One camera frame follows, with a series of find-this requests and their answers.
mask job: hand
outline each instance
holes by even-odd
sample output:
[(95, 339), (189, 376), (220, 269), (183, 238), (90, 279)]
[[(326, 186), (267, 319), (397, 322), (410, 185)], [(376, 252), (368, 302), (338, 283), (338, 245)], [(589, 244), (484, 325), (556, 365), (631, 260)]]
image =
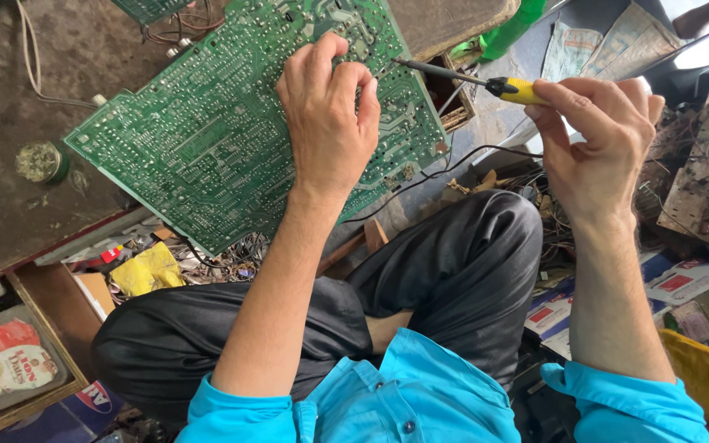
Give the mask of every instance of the hand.
[(346, 39), (328, 32), (298, 49), (278, 81), (297, 171), (290, 202), (302, 199), (340, 210), (377, 147), (377, 80), (356, 62), (341, 63), (332, 74), (332, 58), (347, 49)]
[[(636, 178), (655, 139), (663, 97), (648, 96), (637, 79), (537, 80), (533, 89), (551, 107), (532, 105), (525, 112), (540, 131), (549, 186), (574, 229), (613, 221), (635, 226)], [(586, 143), (570, 143), (560, 114)]]

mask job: shirt sleeve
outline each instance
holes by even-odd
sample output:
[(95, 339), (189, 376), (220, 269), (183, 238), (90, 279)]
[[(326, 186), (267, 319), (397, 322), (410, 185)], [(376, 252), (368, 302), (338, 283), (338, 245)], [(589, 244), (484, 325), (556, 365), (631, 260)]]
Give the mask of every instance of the shirt sleeve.
[(291, 397), (238, 397), (215, 389), (210, 376), (191, 400), (188, 425), (177, 443), (297, 441)]
[(709, 442), (704, 412), (677, 384), (611, 374), (568, 362), (545, 364), (546, 383), (576, 398), (576, 441)]

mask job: blue shirt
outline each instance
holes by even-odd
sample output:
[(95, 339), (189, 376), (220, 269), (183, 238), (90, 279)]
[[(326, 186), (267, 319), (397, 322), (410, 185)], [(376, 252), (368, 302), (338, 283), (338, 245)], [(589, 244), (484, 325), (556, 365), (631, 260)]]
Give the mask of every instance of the blue shirt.
[[(709, 441), (704, 413), (676, 385), (609, 374), (575, 362), (542, 368), (546, 383), (576, 397), (585, 441)], [(455, 353), (399, 329), (377, 370), (343, 358), (303, 401), (237, 397), (204, 378), (176, 441), (515, 441), (507, 394)]]

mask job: finger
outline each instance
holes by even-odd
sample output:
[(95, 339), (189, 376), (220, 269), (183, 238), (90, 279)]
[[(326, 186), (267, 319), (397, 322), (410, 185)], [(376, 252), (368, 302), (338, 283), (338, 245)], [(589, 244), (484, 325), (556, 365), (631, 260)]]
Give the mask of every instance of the finger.
[(306, 85), (312, 91), (327, 91), (332, 75), (332, 58), (347, 53), (349, 43), (344, 37), (327, 32), (313, 46), (306, 69)]
[(627, 79), (617, 82), (617, 87), (628, 97), (639, 114), (647, 118), (647, 93), (645, 85), (639, 79)]
[(665, 104), (666, 100), (662, 96), (650, 96), (647, 98), (647, 119), (650, 123), (653, 125), (658, 123)]
[(525, 114), (534, 122), (544, 143), (544, 165), (553, 167), (556, 159), (570, 151), (570, 138), (563, 118), (548, 106), (530, 105)]
[(309, 43), (304, 45), (295, 53), (286, 59), (284, 63), (284, 74), (286, 75), (287, 91), (291, 95), (295, 95), (302, 91), (305, 87), (306, 78), (306, 61), (313, 50), (313, 45)]
[(286, 86), (286, 74), (281, 73), (281, 78), (278, 79), (278, 84), (275, 85), (276, 91), (278, 91), (278, 98), (281, 100), (281, 106), (284, 107), (284, 112), (289, 107), (289, 91)]
[(382, 108), (377, 98), (377, 79), (371, 79), (360, 92), (360, 106), (357, 113), (357, 124), (360, 136), (372, 141), (374, 147), (379, 141), (379, 115)]
[(533, 90), (565, 116), (568, 124), (581, 132), (585, 140), (605, 146), (612, 139), (617, 124), (589, 98), (543, 79), (535, 81)]
[(327, 93), (328, 100), (340, 106), (350, 106), (355, 110), (355, 95), (358, 86), (366, 86), (371, 81), (371, 73), (362, 63), (346, 62), (336, 67)]
[(559, 82), (579, 96), (587, 97), (598, 109), (620, 123), (633, 121), (634, 105), (615, 82), (585, 77), (572, 77)]

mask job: green circuit board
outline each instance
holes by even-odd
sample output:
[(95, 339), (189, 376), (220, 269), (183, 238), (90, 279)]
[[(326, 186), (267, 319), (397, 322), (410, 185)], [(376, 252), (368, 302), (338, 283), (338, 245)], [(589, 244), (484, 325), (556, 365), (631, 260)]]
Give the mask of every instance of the green circuit board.
[(140, 25), (149, 25), (177, 13), (190, 2), (188, 0), (111, 0)]
[(380, 0), (235, 0), (226, 22), (133, 94), (123, 91), (64, 138), (210, 256), (251, 232), (275, 233), (295, 169), (275, 85), (286, 59), (327, 31), (333, 61), (379, 79), (379, 145), (339, 222), (448, 151), (448, 137), (394, 16)]

